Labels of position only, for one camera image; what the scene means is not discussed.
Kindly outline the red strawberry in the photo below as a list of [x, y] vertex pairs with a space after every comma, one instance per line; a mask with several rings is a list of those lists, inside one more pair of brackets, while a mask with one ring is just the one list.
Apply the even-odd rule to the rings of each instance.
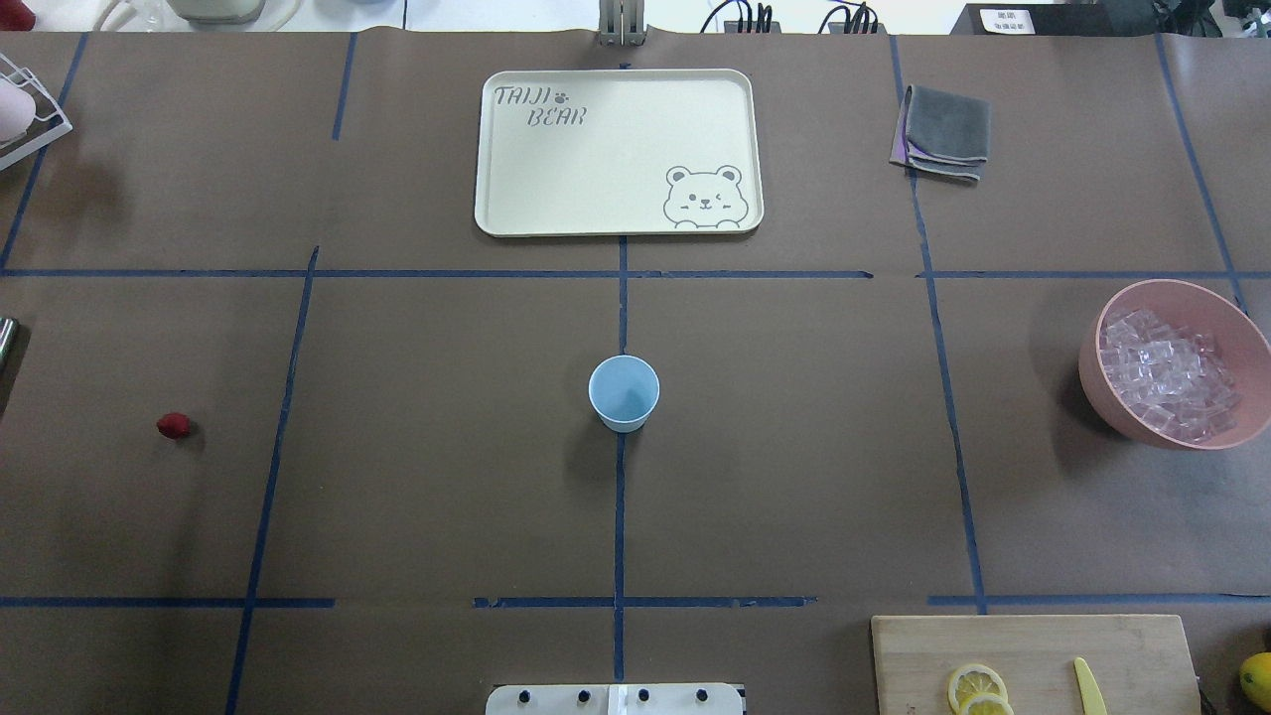
[[186, 413], [169, 411], [164, 413], [155, 422], [156, 431], [167, 439], [186, 439], [188, 436], [194, 434], [194, 422]]

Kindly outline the clear ice cubes pile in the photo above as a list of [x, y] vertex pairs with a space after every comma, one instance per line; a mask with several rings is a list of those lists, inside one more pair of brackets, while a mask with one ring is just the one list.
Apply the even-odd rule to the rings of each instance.
[[1113, 392], [1152, 431], [1201, 444], [1234, 429], [1242, 395], [1207, 331], [1134, 309], [1108, 312], [1098, 344]]

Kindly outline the light blue plastic cup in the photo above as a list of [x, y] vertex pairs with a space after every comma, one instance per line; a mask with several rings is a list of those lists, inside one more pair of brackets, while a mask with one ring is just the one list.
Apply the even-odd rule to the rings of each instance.
[[628, 434], [638, 431], [657, 406], [661, 381], [641, 357], [609, 357], [592, 370], [587, 398], [602, 424], [614, 433]]

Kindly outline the pink cup on rack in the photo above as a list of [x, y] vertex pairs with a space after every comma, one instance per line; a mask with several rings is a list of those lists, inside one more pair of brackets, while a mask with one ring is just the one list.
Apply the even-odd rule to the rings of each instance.
[[11, 142], [36, 122], [36, 97], [9, 77], [3, 76], [0, 84], [0, 137], [1, 142]]

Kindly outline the cream bear serving tray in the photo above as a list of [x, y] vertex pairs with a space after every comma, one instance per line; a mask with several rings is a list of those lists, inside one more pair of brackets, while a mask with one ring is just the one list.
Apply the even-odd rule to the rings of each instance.
[[483, 85], [474, 221], [489, 235], [740, 234], [764, 216], [744, 72], [507, 70]]

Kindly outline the grey folded cloth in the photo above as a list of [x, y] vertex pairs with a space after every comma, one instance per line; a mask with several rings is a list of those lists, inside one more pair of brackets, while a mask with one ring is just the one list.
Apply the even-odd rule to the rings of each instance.
[[990, 102], [916, 84], [905, 86], [888, 157], [894, 166], [976, 183], [990, 150]]

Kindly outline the lemon slices row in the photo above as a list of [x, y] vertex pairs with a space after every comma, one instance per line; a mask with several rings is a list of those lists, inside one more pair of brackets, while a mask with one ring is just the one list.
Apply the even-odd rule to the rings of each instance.
[[966, 662], [947, 678], [949, 714], [1014, 714], [1005, 679], [981, 662]]

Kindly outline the pink bowl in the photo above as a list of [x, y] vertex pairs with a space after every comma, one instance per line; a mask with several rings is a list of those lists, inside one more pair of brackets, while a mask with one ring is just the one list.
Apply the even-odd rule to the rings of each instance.
[[[1098, 356], [1099, 331], [1120, 309], [1150, 309], [1171, 325], [1193, 326], [1216, 338], [1221, 359], [1233, 371], [1235, 392], [1242, 395], [1234, 408], [1234, 429], [1190, 444], [1158, 433], [1131, 411], [1104, 375]], [[1270, 353], [1262, 331], [1229, 300], [1193, 282], [1144, 279], [1113, 293], [1085, 331], [1077, 373], [1093, 410], [1117, 433], [1143, 444], [1171, 451], [1225, 451], [1252, 442], [1268, 429]]]

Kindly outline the yellow plastic knife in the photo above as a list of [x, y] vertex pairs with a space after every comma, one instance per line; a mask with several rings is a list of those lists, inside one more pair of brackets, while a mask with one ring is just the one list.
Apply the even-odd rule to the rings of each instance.
[[1074, 660], [1071, 660], [1071, 669], [1074, 669], [1077, 696], [1080, 698], [1083, 714], [1107, 715], [1108, 709], [1106, 701], [1102, 692], [1099, 692], [1099, 685], [1093, 674], [1089, 662], [1085, 660], [1085, 657], [1075, 657]]

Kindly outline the wooden cutting board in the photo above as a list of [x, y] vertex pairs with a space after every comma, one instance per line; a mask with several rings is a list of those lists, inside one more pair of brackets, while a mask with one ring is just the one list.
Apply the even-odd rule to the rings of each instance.
[[948, 714], [947, 678], [967, 662], [996, 671], [1017, 714], [1080, 714], [1077, 657], [1111, 714], [1201, 712], [1174, 615], [874, 616], [871, 632], [882, 714]]

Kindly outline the whole yellow lemon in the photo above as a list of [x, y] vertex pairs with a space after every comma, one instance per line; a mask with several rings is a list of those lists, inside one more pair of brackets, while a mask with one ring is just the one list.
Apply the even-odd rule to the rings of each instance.
[[1261, 712], [1271, 711], [1271, 652], [1248, 657], [1238, 668], [1238, 685], [1246, 700]]

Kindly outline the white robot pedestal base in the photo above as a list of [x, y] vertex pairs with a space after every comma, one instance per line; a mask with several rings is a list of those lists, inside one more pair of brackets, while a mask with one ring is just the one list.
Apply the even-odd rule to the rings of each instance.
[[486, 714], [745, 714], [744, 687], [723, 682], [507, 685]]

